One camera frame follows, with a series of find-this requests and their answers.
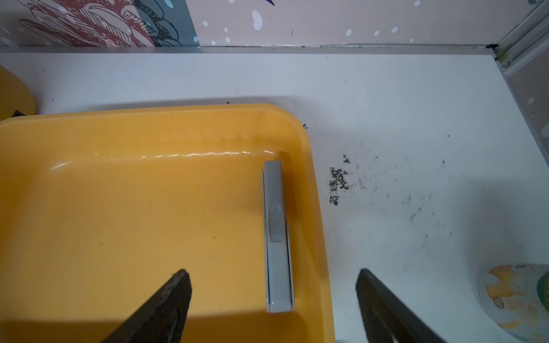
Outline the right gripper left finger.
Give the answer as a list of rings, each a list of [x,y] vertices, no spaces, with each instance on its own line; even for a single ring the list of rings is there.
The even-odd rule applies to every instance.
[[[192,298],[190,276],[179,270],[104,342],[180,342]]]

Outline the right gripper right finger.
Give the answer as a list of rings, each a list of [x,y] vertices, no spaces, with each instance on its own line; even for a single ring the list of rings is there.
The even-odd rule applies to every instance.
[[[355,290],[367,341],[443,341],[370,270],[360,270]]]

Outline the grey pruning pliers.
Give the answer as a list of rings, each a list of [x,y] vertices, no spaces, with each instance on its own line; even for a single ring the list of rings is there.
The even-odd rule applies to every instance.
[[[280,161],[264,163],[262,195],[267,311],[291,312],[295,309],[295,288]]]

